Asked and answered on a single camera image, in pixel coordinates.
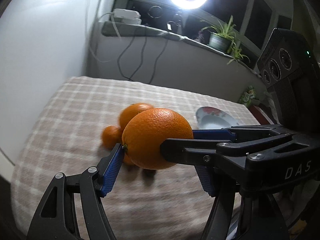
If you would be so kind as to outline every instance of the camera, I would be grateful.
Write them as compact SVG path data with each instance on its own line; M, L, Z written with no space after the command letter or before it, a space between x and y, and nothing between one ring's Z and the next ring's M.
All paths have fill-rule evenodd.
M279 122L305 132L320 128L320 69L306 39L276 28L257 62Z

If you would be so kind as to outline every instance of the white plate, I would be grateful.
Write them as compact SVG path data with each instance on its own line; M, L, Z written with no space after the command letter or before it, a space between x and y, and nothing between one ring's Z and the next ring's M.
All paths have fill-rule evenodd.
M244 125L241 121L234 119L226 112L211 106L200 107L196 111L195 119L198 123L198 128L201 130L221 129L236 125Z

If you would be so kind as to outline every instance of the spider plant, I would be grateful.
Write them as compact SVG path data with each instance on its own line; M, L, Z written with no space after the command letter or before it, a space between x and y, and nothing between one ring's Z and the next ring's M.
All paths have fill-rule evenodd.
M250 62L250 59L246 55L241 54L242 49L237 48L235 44L232 46L231 51L233 52L233 58L231 60L229 60L227 65L229 65L232 61L236 61L236 62L243 61L245 57Z
M227 40L231 40L231 46L233 46L233 44L235 43L236 40L236 33L233 30L233 28L236 26L235 24L233 24L233 16L231 15L229 22L225 23L224 25L221 24L221 22L218 20L219 22L219 26L207 26L201 29L201 31L204 31L206 29L214 29L216 30L217 33L214 33L217 36L223 37Z

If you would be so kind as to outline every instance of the plant pot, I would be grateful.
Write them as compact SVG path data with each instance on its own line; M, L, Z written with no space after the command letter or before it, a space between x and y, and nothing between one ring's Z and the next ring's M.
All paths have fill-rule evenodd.
M215 33L211 33L208 45L223 53L227 53L231 45L231 40L218 36Z

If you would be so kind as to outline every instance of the blue gripper pad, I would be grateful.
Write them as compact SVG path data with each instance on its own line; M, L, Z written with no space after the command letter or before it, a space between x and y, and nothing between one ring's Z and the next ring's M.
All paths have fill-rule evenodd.
M111 162L109 163L106 172L104 173L103 185L100 191L102 197L105 197L112 190L120 171L123 158L124 150L122 149L122 147L119 147Z
M236 135L227 129L193 130L193 138L197 140L230 140L234 142Z
M207 167L195 165L195 169L203 190L207 192L210 197L215 197L218 194L219 189L214 187L212 176L209 174Z

